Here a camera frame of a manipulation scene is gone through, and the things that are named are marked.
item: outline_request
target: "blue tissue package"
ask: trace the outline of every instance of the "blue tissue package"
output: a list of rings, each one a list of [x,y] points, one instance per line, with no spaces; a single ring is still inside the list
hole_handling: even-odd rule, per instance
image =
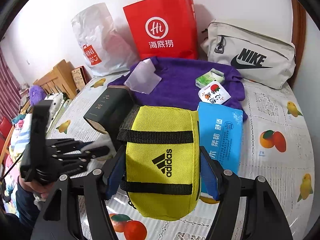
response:
[[[200,102],[198,114],[200,146],[204,146],[210,157],[218,160],[224,169],[237,174],[242,141],[242,110]],[[202,170],[201,173],[201,196],[212,198],[215,190],[207,191],[204,179],[206,171]]]

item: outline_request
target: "person's hand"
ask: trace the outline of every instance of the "person's hand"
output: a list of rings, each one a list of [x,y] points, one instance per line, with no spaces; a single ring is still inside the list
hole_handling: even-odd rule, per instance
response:
[[[48,184],[48,185],[41,185],[39,182],[36,180],[33,180],[31,182],[25,182],[23,178],[19,176],[19,183],[20,186],[29,192],[38,192],[41,194],[41,198],[46,199],[50,193],[50,190],[54,184],[54,182]]]

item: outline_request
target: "yellow pouch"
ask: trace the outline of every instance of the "yellow pouch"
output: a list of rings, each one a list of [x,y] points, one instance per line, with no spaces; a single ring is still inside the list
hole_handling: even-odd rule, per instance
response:
[[[126,180],[134,207],[144,216],[178,220],[189,214],[200,195],[198,112],[142,106],[127,141]]]

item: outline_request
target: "purple cloth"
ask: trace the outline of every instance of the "purple cloth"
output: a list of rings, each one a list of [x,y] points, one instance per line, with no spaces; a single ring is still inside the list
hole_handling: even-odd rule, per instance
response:
[[[212,68],[224,73],[223,87],[231,98],[224,103],[235,109],[242,109],[239,101],[245,98],[241,74],[232,66],[202,60],[152,57],[156,68],[155,74],[162,77],[160,83],[149,94],[133,92],[137,104],[142,106],[170,106],[196,111],[201,101],[196,87],[196,78],[209,72]],[[137,64],[130,68],[130,74]],[[121,76],[109,85],[123,85],[129,75]],[[248,116],[243,111],[243,120]]]
[[[35,106],[40,101],[44,100],[47,94],[42,87],[34,85],[29,89],[30,105]]]

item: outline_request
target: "silver screw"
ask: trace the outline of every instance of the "silver screw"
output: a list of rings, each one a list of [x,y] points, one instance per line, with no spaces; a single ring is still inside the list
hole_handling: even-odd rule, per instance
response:
[[[59,179],[60,179],[61,181],[64,181],[64,180],[66,180],[67,178],[68,178],[68,176],[67,176],[66,174],[63,174],[63,175],[60,176]]]
[[[101,170],[100,169],[95,169],[93,172],[92,172],[92,174],[93,175],[100,175],[101,174]]]
[[[258,181],[260,181],[260,182],[265,182],[266,181],[266,178],[265,177],[263,177],[263,176],[258,176]]]
[[[231,176],[232,175],[232,171],[231,170],[224,170],[223,173],[224,173],[224,175],[227,175],[227,176]]]

